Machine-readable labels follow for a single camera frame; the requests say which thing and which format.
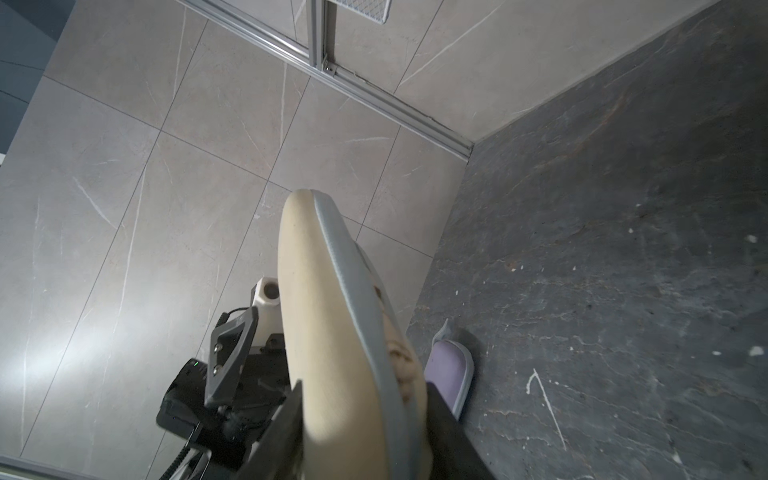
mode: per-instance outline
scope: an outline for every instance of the floor tile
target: floor tile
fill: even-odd
[[[270,180],[290,190],[325,192],[343,216],[362,223],[398,129],[310,80]]]
[[[267,178],[308,80],[211,22],[164,130]]]
[[[46,75],[159,128],[204,26],[174,0],[78,0]]]
[[[708,3],[445,0],[396,94],[477,141]]]
[[[333,60],[377,87],[395,91],[441,1],[395,3],[384,25],[338,7]],[[296,39],[307,45],[306,7],[296,17]]]
[[[55,46],[56,40],[0,2],[0,61],[44,69]]]
[[[0,169],[2,454],[22,450],[156,138],[40,81]]]
[[[434,255],[466,163],[401,128],[365,225]]]
[[[162,396],[200,345],[264,185],[160,135],[25,458],[144,479],[161,441]]]
[[[229,312],[242,306],[247,306],[250,300],[250,289],[262,276],[277,277],[277,239],[280,235],[280,218],[283,216],[283,205],[290,192],[269,182],[253,216],[248,234],[243,246],[237,254],[232,273],[224,286],[219,304],[214,312],[214,320],[222,312]],[[355,239],[360,231],[360,224],[345,218],[344,223],[349,229],[349,235]],[[215,327],[215,321],[208,326],[203,345],[197,354],[198,359],[207,360],[210,333]]]
[[[41,4],[38,0],[3,0],[35,26],[39,33],[57,41],[67,24],[75,0],[55,0]]]
[[[0,153],[7,152],[11,146],[27,105],[16,97],[0,92]]]
[[[368,227],[360,230],[357,243],[365,250],[379,273],[392,308],[395,309],[397,322],[405,332],[432,258]]]
[[[147,480],[159,480],[186,444],[186,439],[182,439],[173,433],[164,431],[163,440],[160,442],[160,447],[157,449],[157,455],[155,455],[154,460],[152,461],[152,466],[147,474]],[[192,455],[194,455],[194,451],[187,454],[187,456]]]
[[[295,39],[293,31],[293,6],[292,2],[301,0],[227,0],[233,5],[256,20],[261,20],[268,26],[279,31],[286,37]]]
[[[0,61],[0,94],[29,103],[43,76],[43,70]]]

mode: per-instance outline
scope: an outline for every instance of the metal frame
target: metal frame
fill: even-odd
[[[358,77],[354,72],[328,60],[325,43],[326,0],[306,0],[310,48],[299,45],[269,25],[265,25],[222,0],[178,1],[285,61],[288,65],[354,98],[464,161],[469,159],[473,147],[471,141]]]
[[[0,455],[0,480],[99,480],[99,478],[43,465],[26,458]]]

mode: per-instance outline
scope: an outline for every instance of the dark stone wall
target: dark stone wall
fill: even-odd
[[[498,478],[768,478],[766,12],[716,4],[477,145],[408,336],[425,362],[463,328]]]

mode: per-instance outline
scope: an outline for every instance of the mesh panel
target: mesh panel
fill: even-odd
[[[383,24],[389,17],[389,4],[392,0],[330,0],[331,2]]]

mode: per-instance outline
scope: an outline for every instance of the tile grout line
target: tile grout line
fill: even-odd
[[[205,29],[205,25],[208,25],[208,20],[205,21],[205,24],[203,25],[203,30]],[[192,57],[194,56],[194,52],[197,50],[197,46],[200,44],[200,39],[203,37],[202,32],[200,33],[200,38],[197,39],[197,43],[194,46],[194,51],[192,51],[192,56],[190,56],[190,63],[187,64],[187,68],[184,70],[184,75],[182,75],[181,80],[184,80],[184,76],[187,75],[187,70],[189,69],[190,64],[192,63]],[[104,269],[104,265],[107,263],[107,258],[109,257],[109,252],[112,250],[112,247],[114,246],[115,239],[118,238],[118,233],[120,233],[120,226],[123,224],[123,220],[125,220],[125,216],[128,213],[128,208],[131,207],[131,201],[133,201],[134,196],[136,195],[136,190],[139,188],[139,184],[143,181],[144,175],[147,173],[147,165],[149,164],[149,159],[152,157],[152,154],[154,153],[154,149],[157,146],[157,140],[160,139],[160,134],[163,133],[163,127],[165,126],[165,121],[168,119],[168,114],[170,113],[170,107],[173,106],[174,101],[176,100],[176,94],[174,93],[174,99],[171,100],[170,106],[168,107],[168,111],[165,114],[165,118],[163,119],[163,124],[160,126],[160,128],[157,128],[153,125],[148,124],[145,121],[141,121],[138,118],[129,115],[123,111],[118,110],[115,107],[112,107],[109,104],[104,103],[103,101],[97,100],[90,95],[86,95],[81,91],[75,90],[74,88],[70,87],[69,85],[63,84],[60,81],[54,80],[53,78],[50,78],[43,74],[44,77],[47,79],[54,81],[66,88],[69,88],[72,91],[75,91],[81,95],[84,95],[85,97],[90,98],[93,101],[96,101],[100,104],[106,105],[107,107],[115,110],[118,113],[127,115],[130,118],[133,118],[136,121],[140,121],[143,124],[146,124],[148,127],[154,128],[157,130],[157,136],[154,138],[154,143],[152,144],[152,148],[149,150],[149,155],[147,155],[147,160],[144,162],[144,166],[141,168],[141,175],[139,175],[138,181],[136,182],[136,186],[134,187],[133,193],[131,193],[131,197],[128,199],[128,203],[125,206],[125,211],[123,211],[123,216],[120,219],[120,223],[118,223],[118,228],[114,231],[114,236],[112,237],[112,241],[109,243],[109,248],[107,248],[107,253],[104,255],[104,259],[101,261],[101,266],[98,269],[98,273],[96,274],[96,277],[94,279],[94,284],[91,286],[91,291],[88,292],[88,296],[85,298],[85,303],[83,304],[83,310],[80,311],[80,315],[78,316],[78,321],[75,322],[74,328],[72,329],[72,334],[69,336],[69,340],[67,340],[67,346],[64,348],[64,352],[61,354],[61,358],[58,361],[58,365],[56,366],[56,371],[53,374],[53,377],[51,378],[51,383],[48,384],[48,388],[45,390],[45,395],[43,396],[42,402],[40,402],[40,408],[38,409],[38,414],[35,415],[35,420],[32,421],[32,425],[29,428],[29,433],[27,434],[27,439],[24,441],[24,445],[22,446],[22,450],[19,452],[18,456],[21,458],[24,455],[24,450],[27,448],[27,443],[29,442],[29,439],[32,437],[32,431],[35,429],[35,424],[38,422],[38,418],[40,418],[40,412],[43,411],[43,407],[45,406],[45,400],[48,399],[48,394],[51,392],[51,387],[53,386],[53,382],[56,380],[56,375],[58,374],[58,370],[61,368],[61,364],[64,362],[64,357],[67,355],[67,350],[69,350],[69,346],[72,343],[72,339],[74,338],[75,332],[78,330],[78,326],[80,325],[80,321],[83,318],[83,313],[85,312],[85,307],[88,306],[88,301],[91,299],[91,295],[93,295],[93,292],[96,288],[96,283],[98,283],[98,278],[101,276],[101,271]],[[157,457],[157,452],[160,451],[160,446],[157,446],[157,451],[155,451],[155,456]]]
[[[305,92],[306,92],[306,87],[307,87],[307,85],[309,85],[309,83],[310,83],[310,80],[307,79],[306,85],[304,85],[304,91]],[[275,161],[272,164],[272,168],[270,169],[269,177],[272,176],[272,170],[274,170],[275,164],[277,164],[277,158],[280,156],[280,152],[283,150],[283,145],[285,144],[285,140],[288,138],[288,133],[290,132],[290,127],[291,127],[291,125],[293,125],[293,119],[296,118],[296,113],[299,111],[299,106],[301,105],[301,101],[303,99],[304,99],[304,95],[302,94],[301,99],[299,100],[299,105],[296,106],[296,112],[293,113],[293,116],[291,117],[291,121],[288,124],[288,130],[286,131],[286,136],[285,136],[285,138],[281,138],[280,139],[280,149],[277,151],[277,156],[275,157]],[[211,322],[213,322],[214,318],[216,318],[216,311],[218,311],[218,309],[219,309],[219,304],[221,303],[221,297],[224,295],[224,290],[227,288],[227,284],[230,281],[230,277],[232,276],[232,272],[235,270],[235,264],[237,264],[237,258],[240,256],[240,251],[243,249],[243,245],[245,244],[246,237],[248,237],[248,231],[250,230],[251,225],[253,225],[253,218],[256,216],[256,212],[259,210],[259,206],[261,205],[261,200],[264,198],[264,194],[266,193],[266,188],[269,186],[269,183],[272,183],[273,185],[277,185],[278,187],[283,188],[284,190],[288,190],[288,191],[291,191],[291,190],[289,190],[289,189],[287,189],[285,187],[282,187],[282,186],[280,186],[280,185],[278,185],[278,184],[276,184],[274,182],[270,182],[269,177],[268,178],[264,178],[264,177],[261,177],[260,175],[256,175],[254,172],[248,171],[245,168],[242,168],[240,165],[233,164],[232,162],[227,161],[227,160],[225,160],[225,159],[223,159],[221,157],[218,157],[217,155],[214,155],[214,154],[212,154],[212,153],[210,153],[208,151],[205,151],[205,150],[203,150],[202,148],[199,148],[196,145],[192,145],[188,141],[182,140],[182,139],[176,137],[175,135],[169,134],[168,132],[163,131],[162,127],[161,127],[161,132],[165,133],[166,135],[169,135],[169,136],[171,136],[173,138],[176,138],[177,140],[182,141],[185,144],[189,144],[192,147],[197,148],[198,150],[204,151],[205,153],[211,155],[212,157],[215,157],[215,158],[218,158],[218,159],[220,159],[222,161],[225,161],[225,162],[227,162],[230,165],[234,165],[235,167],[238,167],[241,170],[244,170],[244,171],[248,172],[249,174],[255,175],[256,177],[264,180],[264,182],[265,182],[264,183],[264,188],[261,190],[261,195],[259,196],[259,201],[256,202],[256,208],[253,209],[253,213],[250,216],[250,221],[248,222],[248,227],[245,229],[245,234],[243,235],[243,239],[242,239],[242,241],[240,241],[240,246],[237,248],[237,253],[235,254],[234,261],[232,262],[232,267],[230,267],[230,272],[227,274],[227,278],[224,280],[224,283],[222,284],[221,292],[219,293],[219,299],[216,301],[216,306],[214,307],[214,311],[211,314],[211,318],[208,319],[208,324],[205,327],[205,332],[203,333],[203,338],[200,340],[200,345],[197,346],[197,350],[195,350],[194,354],[197,355],[197,352],[200,352],[200,348],[202,348],[203,343],[205,343],[205,336],[208,334],[208,329],[210,328]],[[157,455],[160,453],[160,447],[163,445],[163,439],[165,439],[165,432],[163,432],[163,436],[160,439],[160,444],[157,445],[157,450],[155,451],[154,457],[152,458],[152,463],[150,463],[150,465],[149,465],[149,469],[147,470],[147,475],[144,476],[144,480],[148,480],[149,479],[149,474],[150,474],[150,471],[152,470],[152,465],[154,465],[154,462],[157,459]]]
[[[417,249],[415,249],[415,248],[411,247],[411,246],[410,246],[410,245],[408,245],[407,243],[403,243],[403,242],[401,242],[400,240],[397,240],[396,238],[392,238],[392,237],[390,237],[390,236],[389,236],[389,235],[387,235],[386,233],[381,233],[381,232],[379,232],[378,230],[374,230],[373,228],[371,228],[371,227],[368,227],[368,226],[366,226],[366,225],[362,225],[362,226],[360,227],[360,231],[361,231],[361,232],[362,232],[362,227],[365,227],[365,228],[367,228],[368,230],[371,230],[372,232],[376,232],[376,233],[378,233],[379,235],[382,235],[382,236],[384,236],[384,237],[387,237],[387,238],[389,238],[391,241],[393,241],[393,242],[397,242],[397,243],[399,243],[400,245],[403,245],[404,247],[408,247],[409,249],[411,249],[411,250],[413,250],[413,251],[415,251],[415,252],[419,252],[420,254],[424,255],[425,257],[429,257],[430,259],[434,259],[434,257],[433,257],[432,255],[427,255],[426,253],[422,252],[421,250],[417,250]]]
[[[12,94],[9,94],[9,93],[8,93],[7,91],[5,91],[5,90],[0,90],[0,94],[8,95],[10,98],[15,98],[16,100],[18,100],[18,101],[20,101],[20,102],[23,102],[23,103],[26,103],[27,105],[29,105],[29,102],[28,102],[28,101],[26,101],[26,100],[23,100],[23,99],[21,99],[21,98],[17,97],[16,95],[12,95]]]
[[[261,205],[261,200],[264,199],[264,194],[266,193],[266,187],[269,181],[267,181],[266,184],[264,184],[264,189],[261,190],[261,195],[259,196],[259,201],[256,202],[256,208],[253,209],[253,213],[250,216],[250,221],[248,222],[248,228],[245,229],[245,235],[243,235],[243,240],[240,242],[240,246],[237,248],[237,253],[235,254],[235,259],[232,262],[232,267],[230,267],[230,272],[227,274],[227,278],[224,280],[224,283],[221,284],[221,293],[219,293],[219,299],[216,300],[216,306],[214,307],[214,311],[211,313],[211,317],[208,319],[208,325],[205,327],[205,332],[203,333],[203,339],[200,341],[200,345],[197,346],[197,350],[195,350],[195,355],[197,355],[197,352],[200,351],[200,348],[203,346],[203,343],[205,343],[205,336],[208,333],[208,329],[210,328],[211,322],[214,321],[214,318],[216,318],[216,311],[219,309],[219,303],[221,303],[221,297],[224,295],[224,289],[227,288],[227,283],[230,281],[230,276],[232,276],[232,272],[235,270],[235,263],[237,263],[237,258],[240,256],[240,251],[243,249],[243,245],[245,244],[245,239],[248,237],[248,230],[250,230],[250,226],[253,224],[253,218],[256,216],[256,212],[259,210],[259,206]]]
[[[0,63],[6,63],[8,65],[16,65],[17,67],[30,68],[32,70],[45,71],[44,68],[32,67],[31,65],[24,65],[22,63],[16,63],[15,61],[8,61],[0,59]]]
[[[119,108],[113,107],[112,105],[109,105],[108,103],[105,103],[105,102],[99,100],[98,98],[93,98],[89,94],[85,94],[85,93],[79,91],[77,88],[70,87],[69,85],[67,85],[67,84],[65,84],[65,83],[63,83],[63,82],[61,82],[59,80],[56,80],[55,78],[48,77],[46,74],[43,74],[43,78],[47,78],[48,80],[53,81],[54,83],[58,83],[59,85],[61,85],[64,88],[69,88],[70,90],[75,91],[75,92],[79,93],[80,95],[83,95],[84,97],[88,97],[91,100],[93,100],[93,101],[95,101],[95,102],[97,102],[99,104],[104,105],[105,107],[109,107],[109,108],[111,108],[112,110],[114,110],[114,111],[116,111],[118,113],[121,113],[121,114],[123,114],[123,115],[125,115],[127,117],[130,117],[130,118],[133,118],[135,121],[141,122],[142,124],[145,124],[148,127],[152,127],[152,128],[154,128],[155,130],[158,130],[158,131],[160,130],[160,128],[155,127],[153,124],[147,123],[146,121],[141,120],[140,118],[136,118],[133,115],[120,110]]]
[[[77,332],[78,326],[80,326],[80,321],[83,318],[85,307],[88,306],[88,301],[91,299],[91,295],[93,294],[96,288],[96,283],[98,283],[98,278],[101,276],[101,271],[104,269],[104,265],[107,263],[107,258],[109,257],[110,250],[112,250],[114,241],[116,238],[118,238],[118,233],[120,233],[120,226],[122,226],[123,220],[125,220],[125,215],[128,212],[128,208],[131,206],[131,201],[133,201],[134,196],[136,195],[136,190],[139,188],[139,184],[144,179],[144,175],[146,174],[146,171],[147,171],[147,165],[149,164],[149,159],[152,156],[152,152],[154,151],[154,148],[157,146],[157,139],[159,137],[160,137],[160,131],[158,130],[157,136],[155,137],[154,143],[152,144],[152,149],[149,151],[149,155],[147,155],[147,160],[144,162],[144,166],[141,168],[141,175],[139,175],[138,181],[136,182],[136,186],[134,187],[134,191],[131,194],[131,198],[128,199],[128,203],[125,207],[125,211],[123,212],[123,216],[120,219],[120,223],[118,223],[118,228],[115,229],[114,236],[112,237],[112,241],[109,243],[109,248],[107,248],[107,253],[104,255],[104,259],[101,261],[101,266],[99,267],[98,273],[96,274],[96,277],[94,279],[94,284],[91,286],[91,291],[88,292],[88,296],[85,298],[85,303],[83,304],[83,310],[80,311],[80,315],[78,316],[78,321],[74,324],[74,328],[72,329],[72,333],[69,336],[69,340],[67,340],[67,346],[64,348],[64,352],[61,354],[61,358],[59,359],[58,365],[56,366],[56,371],[54,372],[53,377],[51,378],[51,383],[48,384],[48,389],[45,390],[45,395],[43,396],[43,400],[42,402],[40,402],[40,409],[38,410],[38,414],[35,416],[35,420],[32,422],[32,426],[29,428],[29,434],[27,435],[27,439],[24,441],[24,446],[22,446],[22,450],[18,454],[19,458],[22,458],[22,456],[24,455],[24,450],[27,448],[27,443],[29,442],[30,437],[32,437],[32,431],[35,429],[35,424],[37,423],[38,418],[40,417],[40,412],[43,411],[43,407],[45,406],[45,400],[48,399],[48,394],[51,391],[51,387],[53,386],[54,381],[56,380],[56,375],[58,374],[58,370],[61,368],[61,364],[64,362],[64,357],[67,355],[67,351],[69,350],[69,346],[72,343],[74,334]]]
[[[267,183],[270,183],[270,184],[274,185],[275,187],[280,187],[280,188],[282,188],[283,190],[285,190],[286,192],[290,192],[290,193],[293,193],[293,190],[291,190],[291,189],[289,189],[289,188],[285,188],[283,185],[280,185],[280,184],[276,184],[276,183],[275,183],[274,181],[272,181],[272,180],[267,180]],[[358,225],[360,225],[360,226],[362,227],[362,223],[360,223],[359,221],[357,221],[357,220],[353,220],[353,219],[349,218],[349,217],[348,217],[348,216],[346,216],[346,215],[342,215],[342,217],[346,218],[346,219],[347,219],[347,220],[349,220],[350,222],[355,222],[355,223],[357,223]]]
[[[184,14],[185,15],[187,14],[187,6],[186,5],[184,6]],[[163,124],[160,126],[160,131],[157,132],[157,139],[160,139],[160,134],[163,134],[163,133],[165,133],[166,135],[170,135],[167,132],[163,131],[163,128],[165,127],[165,122],[168,120],[168,116],[170,115],[170,110],[174,107],[174,103],[176,103],[176,96],[179,95],[179,90],[181,90],[181,84],[184,83],[184,79],[187,76],[187,72],[190,70],[190,66],[192,66],[192,59],[194,58],[194,54],[197,53],[197,47],[200,46],[200,41],[203,39],[203,33],[205,33],[205,28],[207,26],[208,26],[208,19],[206,18],[205,19],[205,23],[203,23],[203,28],[200,30],[200,37],[198,37],[197,43],[194,44],[194,49],[192,50],[192,55],[190,55],[190,60],[187,63],[187,67],[184,69],[184,74],[181,75],[181,80],[179,81],[178,87],[176,86],[176,84],[174,82],[174,88],[176,89],[176,91],[174,92],[174,97],[171,98],[171,100],[170,100],[170,105],[168,106],[168,111],[165,112],[165,118],[163,119]],[[184,41],[184,27],[182,27],[181,40],[180,41],[181,42]],[[149,158],[152,156],[152,152],[150,152],[149,155],[150,156],[147,157],[147,164],[149,164]],[[157,443],[157,450],[154,451],[154,457],[152,457],[152,462],[150,462],[149,467],[147,467],[147,474],[144,476],[144,480],[147,480],[149,478],[149,474],[152,471],[152,465],[154,465],[154,461],[157,459],[157,454],[160,453],[160,447],[163,445],[163,439],[165,439],[165,431],[163,431],[163,435],[160,437],[160,441]]]
[[[191,143],[191,142],[188,142],[188,141],[184,140],[183,138],[179,138],[179,137],[177,137],[177,136],[176,136],[176,135],[174,135],[174,134],[170,134],[170,133],[166,132],[165,130],[162,130],[162,131],[161,131],[161,133],[163,133],[163,134],[166,134],[168,137],[173,137],[173,138],[175,138],[176,140],[178,140],[178,141],[180,141],[180,142],[182,142],[182,143],[185,143],[185,144],[189,145],[190,147],[192,147],[192,148],[195,148],[196,150],[199,150],[199,151],[201,151],[201,152],[203,152],[203,153],[205,153],[205,154],[208,154],[208,155],[210,155],[210,156],[211,156],[211,157],[213,157],[213,158],[216,158],[216,159],[218,159],[218,160],[221,160],[221,161],[223,161],[223,162],[226,162],[226,163],[228,163],[228,164],[232,165],[233,167],[237,167],[237,168],[240,168],[242,171],[244,171],[244,172],[246,172],[246,173],[248,173],[248,174],[251,174],[251,175],[255,175],[256,177],[259,177],[261,180],[264,180],[264,181],[266,181],[266,180],[267,180],[266,178],[262,177],[261,175],[259,175],[259,174],[255,174],[254,172],[252,172],[252,171],[250,171],[250,170],[246,169],[245,167],[241,167],[241,166],[240,166],[240,165],[238,165],[238,164],[233,164],[232,162],[230,162],[230,161],[229,161],[229,160],[227,160],[226,158],[222,158],[222,157],[219,157],[219,156],[218,156],[218,155],[216,155],[216,154],[212,154],[212,153],[210,153],[208,150],[205,150],[205,149],[203,149],[203,148],[200,148],[200,147],[198,147],[197,145],[195,145],[195,144],[193,144],[193,143]]]
[[[382,177],[384,177],[384,170],[386,170],[386,165],[389,163],[389,157],[392,156],[392,150],[395,148],[395,143],[397,143],[397,137],[400,135],[401,128],[402,128],[401,126],[397,127],[397,133],[395,134],[395,139],[392,140],[392,146],[389,148],[389,153],[386,156],[386,161],[384,162],[384,168],[382,168],[382,173],[379,175],[379,181],[376,182],[376,188],[373,189],[373,195],[371,195],[371,201],[368,203],[366,214],[365,216],[363,216],[362,222],[360,222],[360,225],[362,226],[365,226],[366,224],[366,218],[368,218],[368,212],[371,211],[371,205],[373,205],[373,199],[376,198],[376,191],[379,189],[379,185],[382,183]],[[360,238],[360,232],[357,233],[357,238]]]
[[[296,106],[296,111],[293,112],[293,116],[290,119],[290,123],[288,124],[288,129],[286,130],[286,136],[285,138],[280,139],[280,149],[277,151],[277,156],[275,157],[275,163],[272,164],[272,168],[270,168],[270,174],[267,176],[266,181],[270,181],[270,178],[272,178],[272,172],[275,171],[275,166],[277,165],[277,160],[280,158],[280,153],[283,151],[283,146],[286,144],[286,140],[288,140],[288,134],[290,134],[290,128],[293,126],[293,121],[296,120],[296,116],[299,114],[299,109],[301,108],[301,102],[304,101],[304,95],[306,94],[306,89],[309,88],[310,82],[312,81],[312,77],[309,77],[306,79],[306,85],[304,85],[304,91],[301,94],[301,98],[299,99],[299,104]]]
[[[290,19],[291,23],[293,23],[293,39],[295,40],[299,35],[296,33],[296,19],[293,17],[293,0],[290,0]]]
[[[435,10],[435,14],[432,16],[432,20],[429,22],[429,25],[427,26],[427,29],[424,31],[424,35],[422,36],[422,39],[419,40],[419,45],[416,47],[416,50],[413,52],[413,56],[411,57],[411,61],[408,62],[408,66],[405,70],[402,71],[402,76],[400,77],[400,80],[397,82],[397,85],[395,85],[395,92],[397,92],[397,89],[400,87],[400,84],[402,83],[402,79],[406,77],[406,73],[408,73],[408,69],[411,68],[411,63],[413,63],[413,59],[416,58],[416,54],[419,53],[419,49],[422,47],[422,43],[424,43],[424,39],[427,38],[427,34],[429,33],[429,29],[432,28],[432,23],[435,22],[435,18],[437,18],[437,14],[440,12],[440,8],[442,8],[442,4],[445,2],[445,0],[440,1],[440,6]]]

